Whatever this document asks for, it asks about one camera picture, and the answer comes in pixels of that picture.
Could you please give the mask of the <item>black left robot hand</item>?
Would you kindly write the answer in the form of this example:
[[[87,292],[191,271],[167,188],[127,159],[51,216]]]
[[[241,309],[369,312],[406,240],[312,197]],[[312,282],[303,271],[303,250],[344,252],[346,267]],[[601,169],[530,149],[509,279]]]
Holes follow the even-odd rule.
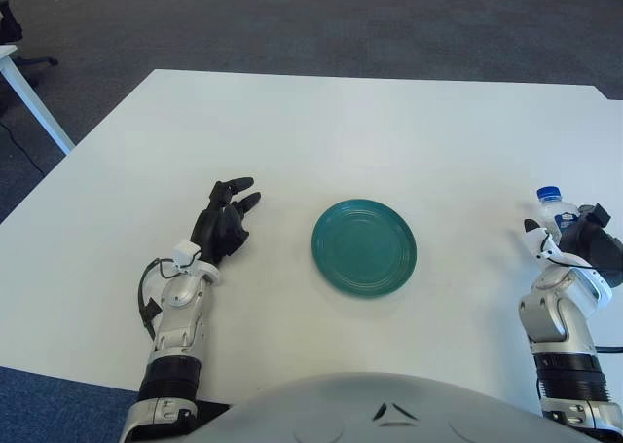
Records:
[[[193,228],[190,242],[197,245],[199,259],[218,266],[226,257],[236,252],[249,237],[242,226],[244,216],[260,201],[261,193],[252,193],[239,201],[238,193],[254,184],[252,177],[217,181],[209,195],[207,207],[200,213]]]

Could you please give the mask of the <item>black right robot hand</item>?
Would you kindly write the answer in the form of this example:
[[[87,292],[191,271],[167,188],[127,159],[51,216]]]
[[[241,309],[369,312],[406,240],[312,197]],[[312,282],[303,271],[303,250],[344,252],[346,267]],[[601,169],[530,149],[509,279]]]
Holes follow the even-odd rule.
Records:
[[[543,266],[580,268],[598,273],[610,288],[622,285],[622,242],[605,227],[610,215],[599,204],[579,208],[578,220],[553,241],[548,230],[533,219],[524,220],[524,242]]]

